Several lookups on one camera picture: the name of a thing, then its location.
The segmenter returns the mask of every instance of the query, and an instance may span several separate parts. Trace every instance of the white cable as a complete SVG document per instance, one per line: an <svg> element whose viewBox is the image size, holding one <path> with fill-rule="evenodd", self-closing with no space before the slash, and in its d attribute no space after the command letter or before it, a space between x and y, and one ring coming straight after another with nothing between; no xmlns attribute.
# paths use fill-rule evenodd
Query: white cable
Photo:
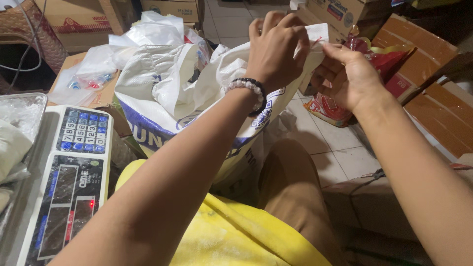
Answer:
<svg viewBox="0 0 473 266"><path fill-rule="evenodd" d="M46 8L46 1L44 1L44 8L43 8L43 13L41 15L41 18L39 20L39 24L38 24L38 27L36 28L36 31L33 29L33 26L31 25L31 22L29 21L29 18L28 16L26 15L25 11L23 10L23 7L21 6L21 4L18 2L18 0L14 0L15 3L20 7L20 11L21 13L23 13L23 16L25 17L26 19L26 22L28 23L28 26L30 27L30 30L31 30L31 33L33 34L33 39L32 41L29 43L28 45L28 48L25 50L25 52L23 53L23 56L21 57L22 60L20 60L20 64L18 65L18 68L11 68L11 67L8 67L8 66L4 66L4 65L1 65L0 64L0 67L3 67L3 68L6 68L6 69L9 69L9 70L14 70L14 71L20 71L20 72L28 72L28 71L33 71L33 70L36 70L38 69L40 66L41 66L41 52L40 52L40 49L39 49L39 45L38 45L38 41L36 40L37 38L37 32L38 32L38 29L39 27L41 26L41 21L43 20L43 15L44 15L44 11ZM39 56L39 63L37 66L35 66L34 68L31 68L31 69L20 69L21 68L21 65L23 63L23 59L24 57L26 56L26 53L29 51L29 49L31 48L31 44L32 42L35 42L35 45L36 45L36 49L38 51L38 56Z"/></svg>

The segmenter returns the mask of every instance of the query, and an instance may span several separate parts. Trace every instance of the beaded bracelet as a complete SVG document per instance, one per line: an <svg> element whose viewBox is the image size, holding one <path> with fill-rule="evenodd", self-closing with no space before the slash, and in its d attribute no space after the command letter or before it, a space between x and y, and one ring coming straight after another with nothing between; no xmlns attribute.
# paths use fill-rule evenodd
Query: beaded bracelet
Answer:
<svg viewBox="0 0 473 266"><path fill-rule="evenodd" d="M224 88L225 94L234 88L248 88L258 95L258 103L254 105L253 112L248 114L249 117L261 114L266 108L266 92L259 81L250 78L236 78Z"/></svg>

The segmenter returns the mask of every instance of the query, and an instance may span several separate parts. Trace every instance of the black beaded bracelet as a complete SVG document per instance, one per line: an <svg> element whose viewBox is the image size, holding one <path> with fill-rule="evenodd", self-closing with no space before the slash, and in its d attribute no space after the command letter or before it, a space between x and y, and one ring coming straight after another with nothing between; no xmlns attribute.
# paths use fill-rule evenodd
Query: black beaded bracelet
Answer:
<svg viewBox="0 0 473 266"><path fill-rule="evenodd" d="M241 80L242 82L247 82L247 81L249 81L249 82L251 82L252 84L254 84L256 87L260 88L260 90L261 90L261 96L263 97L263 99L262 99L262 101L261 101L261 107L259 107L259 109L257 109L257 110L255 110L255 111L253 111L253 112L251 112L251 113L248 114L249 117L256 117L256 116L258 116L259 114L261 114L261 113L264 111L264 109L266 108L266 103L267 103L267 100L266 100L266 91L264 90L263 85L261 84L261 82L255 80L255 79L251 79L251 78L236 78L236 79L234 79L234 80L232 81L232 83L233 83L233 82L236 82L237 80Z"/></svg>

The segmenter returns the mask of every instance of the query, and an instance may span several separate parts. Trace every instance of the red plastic bag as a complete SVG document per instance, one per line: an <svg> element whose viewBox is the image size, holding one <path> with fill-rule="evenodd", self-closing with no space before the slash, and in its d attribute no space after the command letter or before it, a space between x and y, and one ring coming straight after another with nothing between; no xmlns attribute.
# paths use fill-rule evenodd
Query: red plastic bag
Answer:
<svg viewBox="0 0 473 266"><path fill-rule="evenodd" d="M352 51L363 53L368 61L375 67L383 80L389 80L394 72L395 66L404 59L413 49L413 45L395 45L387 48L372 47L371 42L364 37L357 37L358 28L355 26L348 35L348 41L344 44ZM325 80L324 85L332 87ZM316 93L304 107L313 115L337 127L346 127L348 120L353 115L347 109L338 106L332 98Z"/></svg>

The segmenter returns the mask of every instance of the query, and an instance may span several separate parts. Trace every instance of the thigh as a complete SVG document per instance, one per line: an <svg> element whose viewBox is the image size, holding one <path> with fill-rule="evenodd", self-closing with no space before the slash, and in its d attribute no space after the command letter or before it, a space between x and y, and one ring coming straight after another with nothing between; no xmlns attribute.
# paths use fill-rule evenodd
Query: thigh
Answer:
<svg viewBox="0 0 473 266"><path fill-rule="evenodd" d="M346 265L328 218L314 162L296 141L270 150L261 172L258 208L306 238L330 263Z"/></svg>

